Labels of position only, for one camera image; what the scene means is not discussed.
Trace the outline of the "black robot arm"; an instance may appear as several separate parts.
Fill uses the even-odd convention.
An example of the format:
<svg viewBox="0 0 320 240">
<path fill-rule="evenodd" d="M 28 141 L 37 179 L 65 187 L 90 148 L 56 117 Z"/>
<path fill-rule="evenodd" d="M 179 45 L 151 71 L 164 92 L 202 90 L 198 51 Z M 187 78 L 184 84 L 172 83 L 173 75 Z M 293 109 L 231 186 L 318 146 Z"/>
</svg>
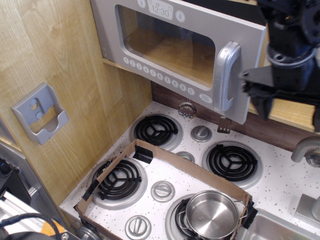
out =
<svg viewBox="0 0 320 240">
<path fill-rule="evenodd" d="M 269 118 L 274 99 L 313 105 L 312 124 L 320 131 L 320 2 L 259 0 L 267 25 L 269 66 L 239 74 L 243 91 L 258 115 Z"/>
</svg>

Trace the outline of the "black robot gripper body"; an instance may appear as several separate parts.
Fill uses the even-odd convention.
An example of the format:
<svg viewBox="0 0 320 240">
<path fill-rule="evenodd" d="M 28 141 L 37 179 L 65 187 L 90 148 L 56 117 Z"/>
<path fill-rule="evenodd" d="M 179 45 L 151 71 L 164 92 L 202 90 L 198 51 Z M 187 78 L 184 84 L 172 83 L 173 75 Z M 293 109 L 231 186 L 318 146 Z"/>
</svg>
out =
<svg viewBox="0 0 320 240">
<path fill-rule="evenodd" d="M 272 105 L 274 99 L 317 105 L 320 103 L 320 67 L 317 44 L 293 57 L 267 47 L 270 65 L 243 70 L 238 77 L 254 105 Z"/>
</svg>

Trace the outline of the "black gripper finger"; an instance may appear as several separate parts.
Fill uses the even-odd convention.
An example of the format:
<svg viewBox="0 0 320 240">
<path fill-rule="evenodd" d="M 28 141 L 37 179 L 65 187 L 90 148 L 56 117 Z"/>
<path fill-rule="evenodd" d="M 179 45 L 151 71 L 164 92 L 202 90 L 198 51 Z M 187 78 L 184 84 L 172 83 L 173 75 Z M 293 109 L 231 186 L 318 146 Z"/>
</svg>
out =
<svg viewBox="0 0 320 240">
<path fill-rule="evenodd" d="M 315 130 L 320 130 L 320 105 L 315 106 L 315 110 L 312 117 L 312 125 Z"/>
<path fill-rule="evenodd" d="M 265 121 L 269 119 L 274 101 L 274 95 L 268 96 L 252 96 L 251 102 L 258 115 Z"/>
</svg>

